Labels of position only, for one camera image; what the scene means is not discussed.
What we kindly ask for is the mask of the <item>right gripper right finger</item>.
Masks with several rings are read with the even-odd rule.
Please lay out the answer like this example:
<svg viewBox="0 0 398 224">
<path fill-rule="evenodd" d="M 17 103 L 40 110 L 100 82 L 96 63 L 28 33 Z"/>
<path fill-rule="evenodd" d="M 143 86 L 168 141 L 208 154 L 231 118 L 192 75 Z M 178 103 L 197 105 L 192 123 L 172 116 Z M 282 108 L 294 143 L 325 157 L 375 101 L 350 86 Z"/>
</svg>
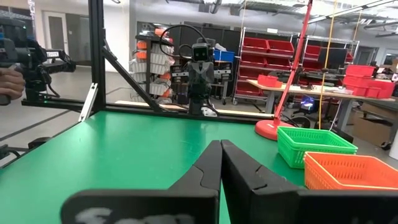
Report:
<svg viewBox="0 0 398 224">
<path fill-rule="evenodd" d="M 231 224 L 398 224 L 398 192 L 307 190 L 221 142 Z"/>
</svg>

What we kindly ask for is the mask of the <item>blue storage bin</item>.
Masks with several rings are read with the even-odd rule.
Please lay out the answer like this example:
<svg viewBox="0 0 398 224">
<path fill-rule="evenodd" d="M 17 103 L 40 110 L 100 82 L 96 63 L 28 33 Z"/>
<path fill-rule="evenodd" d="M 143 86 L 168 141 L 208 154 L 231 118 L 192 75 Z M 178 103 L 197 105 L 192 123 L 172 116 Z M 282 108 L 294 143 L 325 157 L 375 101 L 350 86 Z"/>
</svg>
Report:
<svg viewBox="0 0 398 224">
<path fill-rule="evenodd" d="M 221 51 L 214 49 L 213 57 L 215 61 L 231 62 L 231 63 L 234 62 L 234 52 L 230 51 Z"/>
</svg>

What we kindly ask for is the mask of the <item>rack with white orange bins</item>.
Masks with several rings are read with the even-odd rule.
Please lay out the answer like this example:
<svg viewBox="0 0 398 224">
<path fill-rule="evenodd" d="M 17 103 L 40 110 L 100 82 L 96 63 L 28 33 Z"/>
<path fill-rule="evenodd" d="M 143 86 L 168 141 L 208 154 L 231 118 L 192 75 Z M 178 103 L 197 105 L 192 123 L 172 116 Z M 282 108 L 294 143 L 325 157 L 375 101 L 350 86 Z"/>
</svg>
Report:
<svg viewBox="0 0 398 224">
<path fill-rule="evenodd" d="M 172 103 L 170 68 L 174 43 L 163 29 L 143 30 L 136 35 L 136 50 L 129 62 L 130 77 L 160 104 Z"/>
</svg>

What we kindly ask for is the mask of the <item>red desk lamp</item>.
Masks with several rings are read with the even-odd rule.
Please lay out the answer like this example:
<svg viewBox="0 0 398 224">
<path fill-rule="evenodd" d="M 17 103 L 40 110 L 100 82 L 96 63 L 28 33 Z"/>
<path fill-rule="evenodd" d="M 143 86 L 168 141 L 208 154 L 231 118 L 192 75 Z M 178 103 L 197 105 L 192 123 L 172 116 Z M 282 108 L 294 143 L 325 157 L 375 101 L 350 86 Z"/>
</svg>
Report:
<svg viewBox="0 0 398 224">
<path fill-rule="evenodd" d="M 304 37 L 307 33 L 307 29 L 308 29 L 308 23 L 309 23 L 309 19 L 310 19 L 310 13 L 312 10 L 312 5 L 313 5 L 313 0 L 308 0 L 308 4 L 307 4 L 307 12 L 305 14 L 304 20 L 303 20 L 303 26 L 302 26 L 302 30 L 300 32 L 299 35 L 299 40 L 298 40 L 298 44 L 297 44 L 297 48 L 295 51 L 295 56 L 294 56 L 294 62 L 292 65 L 292 69 L 290 72 L 290 76 L 289 79 L 285 85 L 285 89 L 281 95 L 279 104 L 277 105 L 276 111 L 274 112 L 274 118 L 273 121 L 271 120 L 262 120 L 256 123 L 255 125 L 255 132 L 262 136 L 265 137 L 267 139 L 270 140 L 277 140 L 277 128 L 279 126 L 288 126 L 291 127 L 290 124 L 281 121 L 281 114 L 282 114 L 282 107 L 285 104 L 285 100 L 287 99 L 287 94 L 290 90 L 290 86 L 292 85 L 292 82 L 294 80 L 294 76 L 298 70 L 299 67 L 299 61 L 300 61 L 300 57 L 302 55 L 302 48 L 303 48 L 303 43 L 304 43 Z"/>
</svg>

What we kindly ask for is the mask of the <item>small red storage bin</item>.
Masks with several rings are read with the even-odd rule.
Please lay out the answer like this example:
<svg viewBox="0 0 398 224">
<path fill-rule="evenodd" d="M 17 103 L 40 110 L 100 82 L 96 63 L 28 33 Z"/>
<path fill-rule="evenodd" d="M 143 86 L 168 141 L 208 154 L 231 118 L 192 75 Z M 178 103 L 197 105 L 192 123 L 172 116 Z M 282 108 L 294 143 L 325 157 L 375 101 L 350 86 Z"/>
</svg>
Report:
<svg viewBox="0 0 398 224">
<path fill-rule="evenodd" d="M 280 88 L 282 86 L 282 82 L 279 81 L 278 77 L 270 75 L 259 75 L 257 78 L 257 83 L 259 85 L 271 88 Z"/>
</svg>

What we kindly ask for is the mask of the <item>green table mat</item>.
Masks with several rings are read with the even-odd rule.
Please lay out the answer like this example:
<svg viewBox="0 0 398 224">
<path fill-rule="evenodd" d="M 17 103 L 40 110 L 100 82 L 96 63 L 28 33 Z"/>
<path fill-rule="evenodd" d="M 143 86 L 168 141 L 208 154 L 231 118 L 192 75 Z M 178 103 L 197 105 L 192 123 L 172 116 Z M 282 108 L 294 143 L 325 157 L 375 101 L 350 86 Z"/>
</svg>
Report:
<svg viewBox="0 0 398 224">
<path fill-rule="evenodd" d="M 251 124 L 100 112 L 0 169 L 0 224 L 60 224 L 63 202 L 85 189 L 166 189 L 221 139 L 303 184 Z"/>
</svg>

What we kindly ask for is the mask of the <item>wooden work table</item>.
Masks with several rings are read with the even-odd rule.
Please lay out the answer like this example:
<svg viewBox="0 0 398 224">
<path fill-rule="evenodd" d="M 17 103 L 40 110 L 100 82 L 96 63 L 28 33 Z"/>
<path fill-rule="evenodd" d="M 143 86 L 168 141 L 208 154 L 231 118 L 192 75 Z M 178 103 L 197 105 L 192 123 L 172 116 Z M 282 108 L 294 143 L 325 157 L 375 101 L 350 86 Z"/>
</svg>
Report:
<svg viewBox="0 0 398 224">
<path fill-rule="evenodd" d="M 274 107 L 274 102 L 275 102 L 275 94 L 277 92 L 284 92 L 286 84 L 283 84 L 279 88 L 274 88 L 274 87 L 268 87 L 268 86 L 262 86 L 258 84 L 257 80 L 247 80 L 248 83 L 251 85 L 254 85 L 255 87 L 259 88 L 262 90 L 263 94 L 268 97 L 268 101 L 266 103 L 266 108 L 265 112 L 266 114 L 273 114 L 272 109 Z M 321 93 L 321 87 L 320 85 L 315 85 L 315 88 L 313 90 L 302 90 L 299 86 L 291 86 L 289 88 L 289 94 L 291 95 L 310 95 L 310 96 L 320 96 L 323 95 L 324 97 L 332 97 L 332 98 L 339 98 L 341 99 L 341 107 L 340 111 L 338 112 L 338 129 L 344 131 L 346 129 L 346 125 L 348 122 L 349 114 L 352 109 L 352 102 L 354 100 L 359 100 L 359 101 L 365 101 L 365 100 L 370 100 L 370 101 L 385 101 L 385 102 L 393 102 L 395 103 L 397 101 L 397 98 L 386 98 L 386 99 L 377 99 L 377 98 L 368 98 L 364 96 L 354 96 L 354 95 L 348 95 L 344 93 L 337 93 L 336 89 L 333 90 L 332 92 L 330 91 L 324 91 Z"/>
</svg>

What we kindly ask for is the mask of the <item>black computer monitor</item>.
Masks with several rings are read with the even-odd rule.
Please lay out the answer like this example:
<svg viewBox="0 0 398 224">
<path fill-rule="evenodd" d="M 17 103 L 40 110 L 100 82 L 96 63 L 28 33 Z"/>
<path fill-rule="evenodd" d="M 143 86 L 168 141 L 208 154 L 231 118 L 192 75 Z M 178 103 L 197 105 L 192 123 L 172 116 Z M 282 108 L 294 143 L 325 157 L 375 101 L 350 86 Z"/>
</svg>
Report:
<svg viewBox="0 0 398 224">
<path fill-rule="evenodd" d="M 346 62 L 348 50 L 341 48 L 321 48 L 318 56 L 318 63 L 324 68 L 343 68 Z"/>
</svg>

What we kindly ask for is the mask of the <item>brown cardboard box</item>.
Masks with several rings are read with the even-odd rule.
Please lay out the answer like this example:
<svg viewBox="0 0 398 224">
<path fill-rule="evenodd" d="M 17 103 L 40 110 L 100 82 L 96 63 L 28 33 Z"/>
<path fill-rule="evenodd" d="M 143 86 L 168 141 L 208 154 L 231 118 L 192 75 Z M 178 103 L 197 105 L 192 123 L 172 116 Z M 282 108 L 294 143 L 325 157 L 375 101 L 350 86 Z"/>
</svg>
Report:
<svg viewBox="0 0 398 224">
<path fill-rule="evenodd" d="M 353 135 L 388 150 L 398 130 L 398 102 L 365 101 L 354 119 Z"/>
</svg>

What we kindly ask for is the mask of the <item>grey door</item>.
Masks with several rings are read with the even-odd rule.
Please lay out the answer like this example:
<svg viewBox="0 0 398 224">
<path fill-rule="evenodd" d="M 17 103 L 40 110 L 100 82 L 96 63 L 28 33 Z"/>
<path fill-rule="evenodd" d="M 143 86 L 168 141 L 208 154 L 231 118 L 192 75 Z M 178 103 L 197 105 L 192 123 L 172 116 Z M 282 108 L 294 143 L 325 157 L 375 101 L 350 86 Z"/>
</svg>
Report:
<svg viewBox="0 0 398 224">
<path fill-rule="evenodd" d="M 69 53 L 65 13 L 44 11 L 44 31 L 47 49 L 61 49 Z"/>
</svg>

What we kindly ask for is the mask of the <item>large red storage bin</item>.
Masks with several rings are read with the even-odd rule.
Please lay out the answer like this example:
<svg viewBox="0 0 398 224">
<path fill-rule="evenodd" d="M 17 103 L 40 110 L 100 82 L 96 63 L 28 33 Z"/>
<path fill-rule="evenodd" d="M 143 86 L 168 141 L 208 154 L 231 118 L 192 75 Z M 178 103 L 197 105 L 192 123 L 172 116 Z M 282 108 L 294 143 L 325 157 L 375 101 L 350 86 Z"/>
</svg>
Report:
<svg viewBox="0 0 398 224">
<path fill-rule="evenodd" d="M 388 99 L 392 96 L 396 86 L 393 82 L 385 82 L 370 77 L 345 76 L 343 85 L 351 90 L 354 96 Z"/>
</svg>

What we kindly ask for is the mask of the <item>black caster wheel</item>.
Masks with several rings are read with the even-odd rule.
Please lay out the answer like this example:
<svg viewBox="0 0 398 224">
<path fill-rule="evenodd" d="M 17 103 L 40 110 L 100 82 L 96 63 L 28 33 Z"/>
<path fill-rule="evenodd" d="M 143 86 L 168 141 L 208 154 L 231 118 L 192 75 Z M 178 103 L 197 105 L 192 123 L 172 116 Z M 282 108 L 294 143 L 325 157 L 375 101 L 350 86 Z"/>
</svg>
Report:
<svg viewBox="0 0 398 224">
<path fill-rule="evenodd" d="M 30 150 L 35 149 L 43 144 L 45 144 L 47 141 L 51 140 L 51 137 L 41 137 L 37 138 L 31 142 L 28 143 L 28 148 Z"/>
</svg>

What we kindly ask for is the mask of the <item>person's hand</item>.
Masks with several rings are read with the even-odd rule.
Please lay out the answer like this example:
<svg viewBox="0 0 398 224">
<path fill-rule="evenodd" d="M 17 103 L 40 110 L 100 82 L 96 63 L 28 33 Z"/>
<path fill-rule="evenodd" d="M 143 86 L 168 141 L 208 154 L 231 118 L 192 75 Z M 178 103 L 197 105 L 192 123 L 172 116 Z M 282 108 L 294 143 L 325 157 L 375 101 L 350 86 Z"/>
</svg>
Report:
<svg viewBox="0 0 398 224">
<path fill-rule="evenodd" d="M 21 73 L 8 68 L 0 68 L 0 95 L 7 95 L 11 100 L 20 98 L 25 88 Z"/>
</svg>

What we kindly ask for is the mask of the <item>black aluminium table frame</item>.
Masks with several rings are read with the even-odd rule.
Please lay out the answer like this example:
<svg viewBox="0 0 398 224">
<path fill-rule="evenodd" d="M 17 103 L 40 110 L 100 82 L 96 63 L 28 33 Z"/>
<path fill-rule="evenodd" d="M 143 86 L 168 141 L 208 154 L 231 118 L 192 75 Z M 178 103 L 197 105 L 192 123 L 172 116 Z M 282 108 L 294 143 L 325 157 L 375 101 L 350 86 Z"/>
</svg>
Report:
<svg viewBox="0 0 398 224">
<path fill-rule="evenodd" d="M 117 61 L 116 57 L 105 47 L 105 29 L 104 29 L 104 4 L 103 0 L 87 0 L 88 14 L 90 22 L 90 44 L 91 44 L 91 77 L 92 81 L 98 85 L 99 93 L 96 94 L 94 103 L 94 112 L 115 111 L 126 113 L 137 113 L 151 116 L 162 116 L 169 118 L 187 118 L 210 121 L 225 121 L 233 123 L 254 124 L 260 120 L 271 120 L 274 118 L 271 114 L 264 113 L 246 113 L 243 111 L 224 110 L 219 112 L 216 117 L 204 115 L 190 115 L 183 109 L 176 110 L 165 109 L 149 98 L 149 95 L 140 88 L 140 86 L 129 76 L 128 72 Z M 105 61 L 108 61 L 117 72 L 125 79 L 130 86 L 136 90 L 146 101 L 147 106 L 127 104 L 107 104 L 105 96 Z"/>
</svg>

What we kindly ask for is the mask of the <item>silver metal bracket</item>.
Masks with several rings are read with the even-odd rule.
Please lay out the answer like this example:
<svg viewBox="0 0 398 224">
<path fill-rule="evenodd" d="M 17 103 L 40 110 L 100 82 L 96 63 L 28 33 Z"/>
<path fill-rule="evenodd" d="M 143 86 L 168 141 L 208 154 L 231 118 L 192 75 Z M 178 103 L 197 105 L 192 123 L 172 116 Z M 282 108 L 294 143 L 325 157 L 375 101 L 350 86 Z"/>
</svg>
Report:
<svg viewBox="0 0 398 224">
<path fill-rule="evenodd" d="M 90 116 L 97 92 L 98 92 L 98 84 L 92 83 L 89 92 L 86 96 L 86 100 L 82 107 L 81 113 L 79 115 L 78 122 L 83 122 Z"/>
</svg>

